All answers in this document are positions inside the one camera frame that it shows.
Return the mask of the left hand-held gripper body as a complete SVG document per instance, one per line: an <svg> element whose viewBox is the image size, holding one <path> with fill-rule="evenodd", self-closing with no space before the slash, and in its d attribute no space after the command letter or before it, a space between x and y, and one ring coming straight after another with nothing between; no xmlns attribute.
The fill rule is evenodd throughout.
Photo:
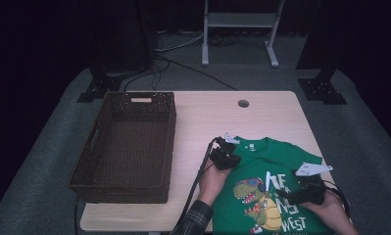
<svg viewBox="0 0 391 235"><path fill-rule="evenodd" d="M218 146L212 150L210 159L217 169L224 170L229 163L232 164L232 168L237 166L240 162L235 162L232 156L240 141L234 139L228 133L225 133L224 137L218 137L216 142L218 143Z"/></svg>

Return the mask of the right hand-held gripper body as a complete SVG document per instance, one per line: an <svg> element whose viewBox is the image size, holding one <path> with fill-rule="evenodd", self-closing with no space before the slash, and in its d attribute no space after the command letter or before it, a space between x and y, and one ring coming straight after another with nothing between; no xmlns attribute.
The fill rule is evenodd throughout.
<svg viewBox="0 0 391 235"><path fill-rule="evenodd" d="M298 200L299 204L310 202L320 205L324 200L326 191L320 175L331 170L333 170L331 165L302 163L297 170L294 170L294 175L297 177L301 188L295 191L298 194L293 199Z"/></svg>

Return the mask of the green printed t-shirt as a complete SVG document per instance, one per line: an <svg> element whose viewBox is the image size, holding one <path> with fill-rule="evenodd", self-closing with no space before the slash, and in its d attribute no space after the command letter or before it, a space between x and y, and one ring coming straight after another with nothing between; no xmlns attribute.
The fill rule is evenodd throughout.
<svg viewBox="0 0 391 235"><path fill-rule="evenodd" d="M322 158L267 137L237 141L234 154L241 161L214 202L214 235L333 235L313 212L278 195L298 191L294 171Z"/></svg>

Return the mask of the black metal stand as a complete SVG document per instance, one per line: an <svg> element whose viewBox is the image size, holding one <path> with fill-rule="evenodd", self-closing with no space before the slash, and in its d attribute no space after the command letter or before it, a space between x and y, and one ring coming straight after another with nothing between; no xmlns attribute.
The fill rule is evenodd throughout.
<svg viewBox="0 0 391 235"><path fill-rule="evenodd" d="M347 104L331 83L340 64L334 17L337 7L335 0L319 0L314 24L297 65L298 70L319 69L315 78L299 78L298 82L308 101L323 101L327 105Z"/></svg>
<svg viewBox="0 0 391 235"><path fill-rule="evenodd" d="M151 68L156 33L153 0L73 0L84 31L82 53L92 75L83 102L118 91L122 81Z"/></svg>

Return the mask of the person's right hand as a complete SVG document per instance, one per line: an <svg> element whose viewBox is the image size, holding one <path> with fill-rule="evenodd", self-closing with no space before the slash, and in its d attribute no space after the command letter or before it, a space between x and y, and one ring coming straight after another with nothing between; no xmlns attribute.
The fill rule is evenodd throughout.
<svg viewBox="0 0 391 235"><path fill-rule="evenodd" d="M321 205L306 202L301 207L315 213L336 235L360 235L345 213L339 197L331 191L324 193Z"/></svg>

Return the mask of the person's left hand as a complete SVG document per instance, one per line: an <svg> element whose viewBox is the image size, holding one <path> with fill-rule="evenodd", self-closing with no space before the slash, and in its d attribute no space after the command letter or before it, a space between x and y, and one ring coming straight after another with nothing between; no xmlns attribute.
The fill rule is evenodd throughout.
<svg viewBox="0 0 391 235"><path fill-rule="evenodd" d="M211 160L207 160L203 174L199 181L198 201L212 206L220 194L230 169L219 170Z"/></svg>

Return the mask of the white metal stand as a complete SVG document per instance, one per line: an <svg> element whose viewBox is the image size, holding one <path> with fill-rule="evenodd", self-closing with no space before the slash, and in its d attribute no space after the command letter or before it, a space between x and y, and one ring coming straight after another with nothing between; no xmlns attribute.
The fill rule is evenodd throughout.
<svg viewBox="0 0 391 235"><path fill-rule="evenodd" d="M204 0L203 16L203 43L201 64L209 65L209 30L213 27L237 27L237 28L269 28L270 37L265 42L270 65L279 67L279 62L273 50L273 43L281 20L285 0L278 0L274 13L214 13L209 10L209 0Z"/></svg>

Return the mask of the brown wicker basket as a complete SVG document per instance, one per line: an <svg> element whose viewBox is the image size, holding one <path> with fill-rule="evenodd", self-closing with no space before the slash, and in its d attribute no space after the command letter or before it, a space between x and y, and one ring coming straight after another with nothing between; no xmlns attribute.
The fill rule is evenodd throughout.
<svg viewBox="0 0 391 235"><path fill-rule="evenodd" d="M168 201L176 124L171 92L110 92L68 187L87 203Z"/></svg>

